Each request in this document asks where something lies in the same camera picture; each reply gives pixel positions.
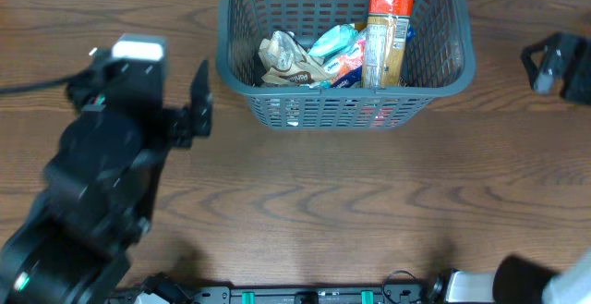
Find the beige brown snack bag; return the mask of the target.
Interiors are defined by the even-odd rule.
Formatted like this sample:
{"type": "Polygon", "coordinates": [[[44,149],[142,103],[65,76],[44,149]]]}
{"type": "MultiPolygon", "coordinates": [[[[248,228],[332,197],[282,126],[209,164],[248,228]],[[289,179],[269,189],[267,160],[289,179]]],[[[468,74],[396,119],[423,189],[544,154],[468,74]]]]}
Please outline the beige brown snack bag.
{"type": "Polygon", "coordinates": [[[310,85],[336,77],[322,66],[322,58],[309,55],[291,34],[280,30],[261,41],[259,59],[266,70],[262,81],[274,86],[310,85]]]}

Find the grey plastic basket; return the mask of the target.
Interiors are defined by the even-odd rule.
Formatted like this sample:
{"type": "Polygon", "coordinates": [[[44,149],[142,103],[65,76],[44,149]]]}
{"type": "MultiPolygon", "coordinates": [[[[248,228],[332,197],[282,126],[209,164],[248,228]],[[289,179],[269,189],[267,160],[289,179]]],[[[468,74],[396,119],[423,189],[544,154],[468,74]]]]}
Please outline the grey plastic basket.
{"type": "Polygon", "coordinates": [[[221,0],[217,68],[269,128],[388,129],[476,59],[465,0],[221,0]]]}

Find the blue tissue multipack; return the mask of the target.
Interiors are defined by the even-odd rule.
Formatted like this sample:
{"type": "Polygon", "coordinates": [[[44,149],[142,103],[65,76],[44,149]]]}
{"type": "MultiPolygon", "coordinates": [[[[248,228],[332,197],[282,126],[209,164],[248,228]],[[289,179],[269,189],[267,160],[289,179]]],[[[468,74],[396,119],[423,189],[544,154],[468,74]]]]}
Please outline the blue tissue multipack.
{"type": "Polygon", "coordinates": [[[318,82],[319,86],[322,88],[350,88],[361,81],[366,34],[366,30],[358,31],[357,36],[343,49],[326,57],[319,57],[323,60],[323,69],[332,76],[330,80],[318,82]]]}

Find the small teal white packet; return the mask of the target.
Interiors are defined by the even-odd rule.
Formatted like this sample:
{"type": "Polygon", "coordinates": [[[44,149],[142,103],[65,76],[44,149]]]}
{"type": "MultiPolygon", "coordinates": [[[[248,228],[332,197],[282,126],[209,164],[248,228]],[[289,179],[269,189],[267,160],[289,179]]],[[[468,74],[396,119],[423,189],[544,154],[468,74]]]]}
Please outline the small teal white packet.
{"type": "Polygon", "coordinates": [[[357,34],[358,31],[350,24],[334,26],[315,41],[308,54],[315,57],[331,55],[343,49],[357,34]]]}

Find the orange tan cracker package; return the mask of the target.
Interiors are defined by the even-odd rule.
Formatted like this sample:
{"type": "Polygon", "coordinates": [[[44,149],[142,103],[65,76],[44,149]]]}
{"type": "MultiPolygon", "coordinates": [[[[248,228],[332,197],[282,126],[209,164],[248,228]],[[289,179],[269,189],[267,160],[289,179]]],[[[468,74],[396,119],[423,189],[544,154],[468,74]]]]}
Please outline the orange tan cracker package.
{"type": "Polygon", "coordinates": [[[400,85],[414,0],[369,0],[362,83],[367,89],[400,85]]]}

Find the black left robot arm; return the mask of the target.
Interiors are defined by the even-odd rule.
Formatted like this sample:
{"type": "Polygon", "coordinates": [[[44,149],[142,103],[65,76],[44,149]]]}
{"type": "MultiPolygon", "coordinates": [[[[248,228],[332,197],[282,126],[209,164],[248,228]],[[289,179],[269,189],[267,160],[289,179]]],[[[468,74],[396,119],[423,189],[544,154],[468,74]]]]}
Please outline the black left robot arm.
{"type": "Polygon", "coordinates": [[[5,303],[102,303],[130,267],[127,250],[151,229],[172,149],[187,149],[212,126],[209,65],[188,105],[163,104],[163,60],[100,53],[65,78],[77,118],[45,166],[45,189],[1,250],[5,303]]]}

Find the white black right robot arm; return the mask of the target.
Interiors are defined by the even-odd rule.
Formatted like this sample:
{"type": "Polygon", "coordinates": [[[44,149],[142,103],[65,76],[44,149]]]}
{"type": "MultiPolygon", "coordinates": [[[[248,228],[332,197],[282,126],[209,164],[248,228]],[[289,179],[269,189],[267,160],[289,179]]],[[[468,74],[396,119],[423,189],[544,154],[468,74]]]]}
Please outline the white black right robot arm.
{"type": "MultiPolygon", "coordinates": [[[[549,94],[557,79],[560,97],[590,105],[590,40],[566,32],[526,46],[521,60],[530,87],[549,94]]],[[[590,253],[570,269],[557,272],[518,255],[506,257],[491,273],[450,270],[438,275],[427,303],[590,304],[590,253]]]]}

